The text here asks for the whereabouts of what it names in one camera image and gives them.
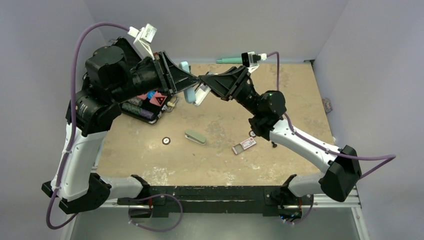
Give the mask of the light blue stapler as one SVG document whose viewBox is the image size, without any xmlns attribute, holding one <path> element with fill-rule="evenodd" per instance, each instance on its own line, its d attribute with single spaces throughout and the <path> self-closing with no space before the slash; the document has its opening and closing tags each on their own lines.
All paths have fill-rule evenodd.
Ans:
<svg viewBox="0 0 424 240">
<path fill-rule="evenodd" d="M 188 104 L 198 107 L 202 104 L 210 91 L 211 88 L 203 83 L 198 87 L 192 85 L 183 90 L 184 99 Z"/>
</svg>

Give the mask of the green stapler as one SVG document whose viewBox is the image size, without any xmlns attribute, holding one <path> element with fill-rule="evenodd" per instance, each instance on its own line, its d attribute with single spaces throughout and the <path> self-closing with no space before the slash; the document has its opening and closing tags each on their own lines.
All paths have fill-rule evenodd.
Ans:
<svg viewBox="0 0 424 240">
<path fill-rule="evenodd" d="M 205 145 L 206 142 L 207 142 L 207 138 L 204 135 L 202 135 L 202 134 L 200 134 L 200 133 L 198 133 L 198 132 L 196 132 L 192 129 L 187 129 L 184 132 L 184 136 L 185 136 L 186 139 L 191 140 L 191 141 L 193 141 L 197 144 L 200 144 L 200 145 Z"/>
</svg>

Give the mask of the red white staple box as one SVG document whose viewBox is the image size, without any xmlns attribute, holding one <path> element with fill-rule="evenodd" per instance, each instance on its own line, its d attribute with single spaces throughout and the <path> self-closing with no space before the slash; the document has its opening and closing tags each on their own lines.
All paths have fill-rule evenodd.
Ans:
<svg viewBox="0 0 424 240">
<path fill-rule="evenodd" d="M 249 137 L 246 140 L 234 145 L 231 149 L 235 155 L 238 155 L 256 144 L 257 142 L 255 139 L 253 137 Z"/>
</svg>

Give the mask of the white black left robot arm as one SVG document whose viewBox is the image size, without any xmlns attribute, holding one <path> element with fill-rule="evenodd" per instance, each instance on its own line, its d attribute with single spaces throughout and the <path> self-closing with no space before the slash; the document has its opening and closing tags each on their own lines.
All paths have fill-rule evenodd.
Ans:
<svg viewBox="0 0 424 240">
<path fill-rule="evenodd" d="M 122 114 L 122 103 L 151 91 L 176 94 L 199 78 L 176 66 L 166 52 L 141 58 L 124 37 L 97 49 L 85 68 L 82 89 L 73 94 L 66 112 L 59 168 L 41 189 L 59 198 L 59 208 L 68 215 L 95 210 L 110 199 L 129 198 L 142 205 L 150 187 L 142 177 L 102 177 L 93 170 L 104 138 Z"/>
</svg>

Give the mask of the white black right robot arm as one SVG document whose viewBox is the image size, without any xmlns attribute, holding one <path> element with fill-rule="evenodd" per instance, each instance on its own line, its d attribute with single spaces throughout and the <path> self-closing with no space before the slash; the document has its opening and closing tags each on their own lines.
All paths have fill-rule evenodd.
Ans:
<svg viewBox="0 0 424 240">
<path fill-rule="evenodd" d="M 245 66 L 201 75 L 199 80 L 216 97 L 235 100 L 250 112 L 252 117 L 248 122 L 256 136 L 290 149 L 319 169 L 310 175 L 291 175 L 281 186 L 284 202 L 292 204 L 300 197 L 315 194 L 325 194 L 337 202 L 346 200 L 362 176 L 354 148 L 348 145 L 339 148 L 294 127 L 286 114 L 283 93 L 278 90 L 257 93 Z"/>
</svg>

